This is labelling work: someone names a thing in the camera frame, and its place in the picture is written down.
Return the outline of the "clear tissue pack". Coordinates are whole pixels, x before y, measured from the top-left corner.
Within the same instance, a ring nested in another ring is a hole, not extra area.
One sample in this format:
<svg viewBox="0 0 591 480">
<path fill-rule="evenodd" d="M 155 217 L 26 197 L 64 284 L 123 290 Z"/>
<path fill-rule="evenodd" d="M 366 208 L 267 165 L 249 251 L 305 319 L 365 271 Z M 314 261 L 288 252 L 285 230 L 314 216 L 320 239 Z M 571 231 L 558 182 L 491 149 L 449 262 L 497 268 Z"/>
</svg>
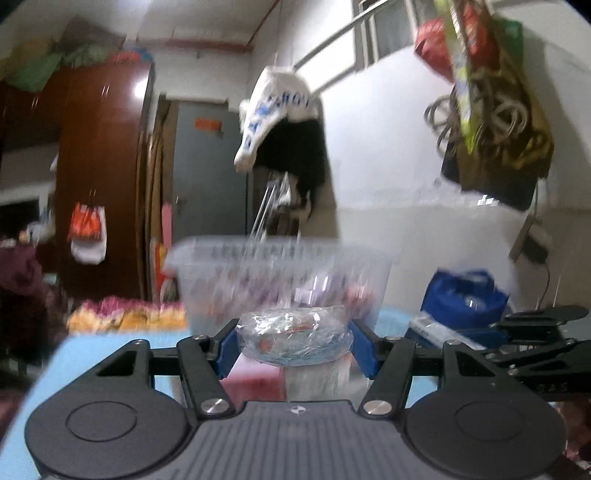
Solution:
<svg viewBox="0 0 591 480">
<path fill-rule="evenodd" d="M 442 348 L 447 342 L 453 342 L 465 344 L 473 350 L 485 350 L 483 345 L 437 322 L 426 313 L 410 320 L 405 337 L 425 348 Z"/>
</svg>

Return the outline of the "crinkled clear plastic packet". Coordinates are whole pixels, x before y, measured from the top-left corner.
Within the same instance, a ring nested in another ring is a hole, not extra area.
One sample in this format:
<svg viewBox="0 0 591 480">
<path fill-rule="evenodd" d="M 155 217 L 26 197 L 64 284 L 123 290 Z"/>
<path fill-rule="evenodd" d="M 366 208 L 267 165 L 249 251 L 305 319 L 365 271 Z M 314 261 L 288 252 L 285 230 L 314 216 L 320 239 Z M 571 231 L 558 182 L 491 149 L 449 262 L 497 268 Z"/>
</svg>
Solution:
<svg viewBox="0 0 591 480">
<path fill-rule="evenodd" d="M 243 355 L 280 367 L 329 363 L 353 346 L 349 317 L 342 307 L 247 313 L 239 318 L 236 332 Z"/>
</svg>

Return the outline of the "red white tissue box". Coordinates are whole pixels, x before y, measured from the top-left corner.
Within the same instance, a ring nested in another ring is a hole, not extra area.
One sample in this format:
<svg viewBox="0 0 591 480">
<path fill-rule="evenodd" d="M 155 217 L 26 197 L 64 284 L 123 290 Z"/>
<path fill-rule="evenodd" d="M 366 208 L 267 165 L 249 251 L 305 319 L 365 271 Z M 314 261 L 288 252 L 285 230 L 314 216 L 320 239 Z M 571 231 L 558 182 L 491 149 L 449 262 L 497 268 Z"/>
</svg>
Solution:
<svg viewBox="0 0 591 480">
<path fill-rule="evenodd" d="M 283 370 L 240 354 L 221 385 L 236 406 L 247 401 L 284 401 Z"/>
</svg>

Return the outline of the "blue cloth bag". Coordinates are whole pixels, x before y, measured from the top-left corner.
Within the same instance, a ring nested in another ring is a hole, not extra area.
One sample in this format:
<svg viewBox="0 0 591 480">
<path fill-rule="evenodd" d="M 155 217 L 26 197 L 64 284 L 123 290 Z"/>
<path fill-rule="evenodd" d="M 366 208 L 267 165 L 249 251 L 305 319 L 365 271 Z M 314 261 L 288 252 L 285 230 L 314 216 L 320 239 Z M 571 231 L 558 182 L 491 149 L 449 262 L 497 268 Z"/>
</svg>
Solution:
<svg viewBox="0 0 591 480">
<path fill-rule="evenodd" d="M 487 270 L 437 270 L 421 311 L 454 330 L 484 329 L 502 319 L 509 295 Z"/>
</svg>

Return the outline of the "yellow patterned blanket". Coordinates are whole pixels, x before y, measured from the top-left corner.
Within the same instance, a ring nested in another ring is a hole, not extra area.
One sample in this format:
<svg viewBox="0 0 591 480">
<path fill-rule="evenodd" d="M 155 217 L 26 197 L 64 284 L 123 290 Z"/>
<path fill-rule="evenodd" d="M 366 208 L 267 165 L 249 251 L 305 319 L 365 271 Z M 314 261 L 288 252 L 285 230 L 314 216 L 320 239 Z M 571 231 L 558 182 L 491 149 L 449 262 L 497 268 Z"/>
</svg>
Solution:
<svg viewBox="0 0 591 480">
<path fill-rule="evenodd" d="M 151 303 L 107 297 L 84 301 L 67 319 L 70 335 L 147 331 L 181 331 L 188 327 L 184 306 L 179 302 Z"/>
</svg>

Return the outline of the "red yellow paper bag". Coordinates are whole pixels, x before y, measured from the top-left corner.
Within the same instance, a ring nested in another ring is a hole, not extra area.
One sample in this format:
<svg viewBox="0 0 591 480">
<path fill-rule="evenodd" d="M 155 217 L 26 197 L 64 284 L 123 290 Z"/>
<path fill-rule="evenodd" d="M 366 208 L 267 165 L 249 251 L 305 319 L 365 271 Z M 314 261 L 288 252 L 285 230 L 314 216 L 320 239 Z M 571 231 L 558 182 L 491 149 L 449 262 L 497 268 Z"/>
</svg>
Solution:
<svg viewBox="0 0 591 480">
<path fill-rule="evenodd" d="M 164 272 L 167 248 L 155 239 L 149 244 L 150 288 L 153 302 L 163 303 L 166 298 L 166 288 L 170 278 Z"/>
</svg>

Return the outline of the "grey metal door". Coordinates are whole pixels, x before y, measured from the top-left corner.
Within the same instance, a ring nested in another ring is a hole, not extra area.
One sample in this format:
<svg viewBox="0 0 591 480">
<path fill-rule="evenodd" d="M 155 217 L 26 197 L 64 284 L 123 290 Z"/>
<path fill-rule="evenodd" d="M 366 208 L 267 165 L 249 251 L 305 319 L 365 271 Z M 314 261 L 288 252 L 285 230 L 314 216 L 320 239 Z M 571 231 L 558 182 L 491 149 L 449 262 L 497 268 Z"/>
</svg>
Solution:
<svg viewBox="0 0 591 480">
<path fill-rule="evenodd" d="M 243 236 L 249 220 L 247 177 L 235 170 L 242 141 L 228 106 L 180 102 L 172 170 L 172 241 Z"/>
</svg>

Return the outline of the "red white hanging bag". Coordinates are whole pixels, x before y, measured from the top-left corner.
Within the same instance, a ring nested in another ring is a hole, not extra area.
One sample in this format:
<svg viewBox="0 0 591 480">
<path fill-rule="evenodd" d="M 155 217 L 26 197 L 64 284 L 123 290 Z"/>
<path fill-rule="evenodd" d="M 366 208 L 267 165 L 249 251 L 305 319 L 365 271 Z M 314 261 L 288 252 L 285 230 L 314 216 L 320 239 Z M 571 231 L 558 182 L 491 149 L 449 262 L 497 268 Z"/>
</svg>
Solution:
<svg viewBox="0 0 591 480">
<path fill-rule="evenodd" d="M 77 263 L 102 263 L 107 250 L 105 208 L 77 203 L 71 215 L 67 239 L 71 255 Z"/>
</svg>

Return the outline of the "dark maroon clothes pile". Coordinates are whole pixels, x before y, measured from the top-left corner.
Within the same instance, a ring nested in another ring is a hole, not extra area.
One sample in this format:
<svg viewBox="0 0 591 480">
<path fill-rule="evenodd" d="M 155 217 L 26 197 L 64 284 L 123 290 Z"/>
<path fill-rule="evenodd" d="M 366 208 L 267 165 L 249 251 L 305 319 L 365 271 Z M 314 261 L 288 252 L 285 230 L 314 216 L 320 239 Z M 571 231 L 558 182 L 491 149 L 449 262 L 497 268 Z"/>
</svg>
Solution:
<svg viewBox="0 0 591 480">
<path fill-rule="evenodd" d="M 38 365 L 67 336 L 63 290 L 45 282 L 36 249 L 1 249 L 1 357 Z"/>
</svg>

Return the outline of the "aluminium crutches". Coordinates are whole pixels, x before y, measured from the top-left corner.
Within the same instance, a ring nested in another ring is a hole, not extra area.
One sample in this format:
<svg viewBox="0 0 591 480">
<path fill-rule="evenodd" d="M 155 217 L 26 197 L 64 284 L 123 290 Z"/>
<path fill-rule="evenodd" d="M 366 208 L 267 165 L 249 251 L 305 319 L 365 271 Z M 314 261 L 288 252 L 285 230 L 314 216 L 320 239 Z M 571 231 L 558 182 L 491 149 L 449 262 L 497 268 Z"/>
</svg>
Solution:
<svg viewBox="0 0 591 480">
<path fill-rule="evenodd" d="M 249 239 L 262 241 L 267 236 L 280 234 L 280 223 L 290 220 L 291 189 L 290 175 L 270 173 L 263 199 L 256 212 Z"/>
</svg>

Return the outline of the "dark olive hanging bag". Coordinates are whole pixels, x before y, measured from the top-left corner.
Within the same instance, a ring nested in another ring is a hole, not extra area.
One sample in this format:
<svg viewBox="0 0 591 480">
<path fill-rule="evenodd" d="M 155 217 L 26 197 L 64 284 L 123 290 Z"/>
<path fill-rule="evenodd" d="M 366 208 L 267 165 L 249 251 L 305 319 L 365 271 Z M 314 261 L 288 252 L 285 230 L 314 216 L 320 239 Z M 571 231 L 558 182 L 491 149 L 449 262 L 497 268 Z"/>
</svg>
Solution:
<svg viewBox="0 0 591 480">
<path fill-rule="evenodd" d="M 472 73 L 482 116 L 473 149 L 457 127 L 451 129 L 441 173 L 464 192 L 486 195 L 514 210 L 527 211 L 540 179 L 548 177 L 554 139 L 540 102 L 532 92 L 522 62 L 513 55 L 513 38 L 503 18 L 483 15 L 487 42 L 497 47 L 496 69 Z"/>
</svg>

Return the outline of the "black hanging garment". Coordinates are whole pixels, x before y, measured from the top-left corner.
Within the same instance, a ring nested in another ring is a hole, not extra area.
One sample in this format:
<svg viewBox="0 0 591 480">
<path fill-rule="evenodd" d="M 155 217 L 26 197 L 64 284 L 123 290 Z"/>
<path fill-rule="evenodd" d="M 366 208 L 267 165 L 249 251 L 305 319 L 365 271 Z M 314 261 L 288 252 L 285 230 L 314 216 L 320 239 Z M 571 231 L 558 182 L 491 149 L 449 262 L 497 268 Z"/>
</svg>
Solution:
<svg viewBox="0 0 591 480">
<path fill-rule="evenodd" d="M 307 221 L 315 209 L 318 189 L 327 179 L 328 154 L 322 122 L 312 119 L 290 122 L 283 119 L 267 134 L 256 152 L 253 173 L 253 202 L 263 200 L 263 184 L 270 172 L 288 173 L 297 179 L 297 208 Z"/>
</svg>

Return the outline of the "dark red wooden wardrobe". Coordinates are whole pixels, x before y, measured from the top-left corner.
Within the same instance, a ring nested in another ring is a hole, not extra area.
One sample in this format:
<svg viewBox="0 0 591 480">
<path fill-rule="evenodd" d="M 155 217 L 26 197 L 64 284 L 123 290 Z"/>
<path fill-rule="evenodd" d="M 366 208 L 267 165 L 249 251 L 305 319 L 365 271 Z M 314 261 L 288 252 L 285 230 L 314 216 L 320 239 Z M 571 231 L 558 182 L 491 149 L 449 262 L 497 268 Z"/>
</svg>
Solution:
<svg viewBox="0 0 591 480">
<path fill-rule="evenodd" d="M 150 62 L 62 68 L 39 93 L 1 85 L 3 152 L 58 142 L 54 194 L 56 266 L 76 299 L 143 295 L 140 241 L 145 191 L 142 153 L 153 88 Z M 77 262 L 68 240 L 75 205 L 101 206 L 106 255 Z"/>
</svg>

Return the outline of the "white garment blue letters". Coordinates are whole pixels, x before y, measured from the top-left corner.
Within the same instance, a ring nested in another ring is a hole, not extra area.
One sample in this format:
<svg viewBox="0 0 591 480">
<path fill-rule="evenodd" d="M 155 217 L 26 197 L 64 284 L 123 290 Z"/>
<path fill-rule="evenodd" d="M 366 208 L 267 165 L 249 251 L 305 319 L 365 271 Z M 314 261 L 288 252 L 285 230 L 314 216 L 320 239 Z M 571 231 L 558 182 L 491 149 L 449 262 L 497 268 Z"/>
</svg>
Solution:
<svg viewBox="0 0 591 480">
<path fill-rule="evenodd" d="M 318 107 L 307 82 L 290 67 L 267 66 L 259 75 L 252 94 L 240 105 L 242 143 L 235 154 L 235 170 L 249 173 L 266 136 L 280 121 L 318 119 Z"/>
</svg>

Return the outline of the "window with metal bars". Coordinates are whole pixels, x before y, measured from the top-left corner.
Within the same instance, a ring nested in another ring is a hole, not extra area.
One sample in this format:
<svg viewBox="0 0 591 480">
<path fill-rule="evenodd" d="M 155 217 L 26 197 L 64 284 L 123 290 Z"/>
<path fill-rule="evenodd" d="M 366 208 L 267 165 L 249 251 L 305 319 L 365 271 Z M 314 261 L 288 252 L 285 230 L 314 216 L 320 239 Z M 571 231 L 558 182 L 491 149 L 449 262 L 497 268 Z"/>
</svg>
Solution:
<svg viewBox="0 0 591 480">
<path fill-rule="evenodd" d="M 310 53 L 294 63 L 300 70 L 349 32 L 359 31 L 363 66 L 415 43 L 419 27 L 436 18 L 434 1 L 355 1 L 358 13 L 351 21 L 329 35 Z"/>
</svg>

